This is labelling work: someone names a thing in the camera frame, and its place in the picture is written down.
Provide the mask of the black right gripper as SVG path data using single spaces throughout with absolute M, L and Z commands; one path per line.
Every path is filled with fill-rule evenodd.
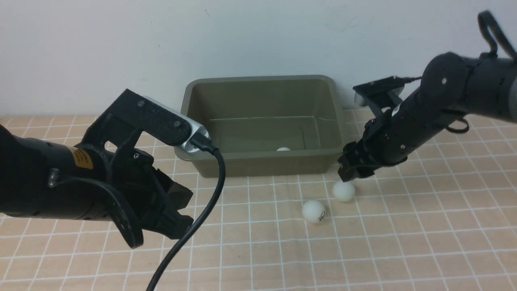
M 338 176 L 343 182 L 371 177 L 384 167 L 408 160 L 408 151 L 395 137 L 390 117 L 369 121 L 362 138 L 346 144 L 338 158 Z

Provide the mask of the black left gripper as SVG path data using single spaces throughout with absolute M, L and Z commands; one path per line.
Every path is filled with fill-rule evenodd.
M 101 114 L 87 129 L 81 149 L 109 186 L 107 211 L 122 234 L 148 230 L 181 239 L 194 219 L 177 210 L 188 206 L 193 192 L 155 169 L 154 158 L 135 148 L 143 132 L 157 139 L 169 136 L 155 118 Z

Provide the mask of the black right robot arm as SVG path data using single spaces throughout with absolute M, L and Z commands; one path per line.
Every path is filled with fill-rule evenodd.
M 405 162 L 441 131 L 467 133 L 468 114 L 516 122 L 516 50 L 490 11 L 478 13 L 477 21 L 489 51 L 477 58 L 454 52 L 434 57 L 405 100 L 395 91 L 416 78 L 389 77 L 354 86 L 374 118 L 360 140 L 343 148 L 338 159 L 342 181 L 371 177 L 377 169 Z

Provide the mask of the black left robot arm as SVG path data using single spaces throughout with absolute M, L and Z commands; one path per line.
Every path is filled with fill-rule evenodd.
M 163 134 L 156 121 L 102 114 L 74 147 L 22 138 L 1 127 L 1 212 L 10 217 L 111 221 L 130 247 L 143 231 L 179 239 L 192 191 L 153 167 L 136 148 Z

